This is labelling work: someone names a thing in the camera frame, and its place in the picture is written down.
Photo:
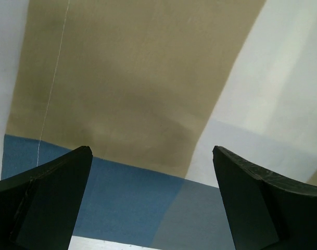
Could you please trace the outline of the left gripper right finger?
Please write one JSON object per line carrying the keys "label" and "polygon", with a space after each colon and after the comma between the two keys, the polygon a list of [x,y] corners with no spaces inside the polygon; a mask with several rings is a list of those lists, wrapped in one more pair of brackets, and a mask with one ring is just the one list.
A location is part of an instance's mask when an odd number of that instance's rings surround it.
{"label": "left gripper right finger", "polygon": [[213,165],[236,249],[317,249],[317,186],[222,146]]}

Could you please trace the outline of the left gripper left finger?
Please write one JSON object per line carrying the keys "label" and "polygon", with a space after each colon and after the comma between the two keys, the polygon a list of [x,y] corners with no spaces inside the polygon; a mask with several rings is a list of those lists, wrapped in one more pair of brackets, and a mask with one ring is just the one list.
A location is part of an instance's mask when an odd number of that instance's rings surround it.
{"label": "left gripper left finger", "polygon": [[93,154],[81,146],[0,181],[0,249],[68,249]]}

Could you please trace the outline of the blue beige cloth placemat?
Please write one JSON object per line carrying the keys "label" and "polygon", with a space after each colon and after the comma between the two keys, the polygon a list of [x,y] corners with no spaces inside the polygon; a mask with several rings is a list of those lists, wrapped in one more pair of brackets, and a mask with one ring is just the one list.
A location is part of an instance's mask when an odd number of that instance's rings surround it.
{"label": "blue beige cloth placemat", "polygon": [[200,137],[264,1],[29,1],[2,177],[93,152],[70,249],[233,249]]}

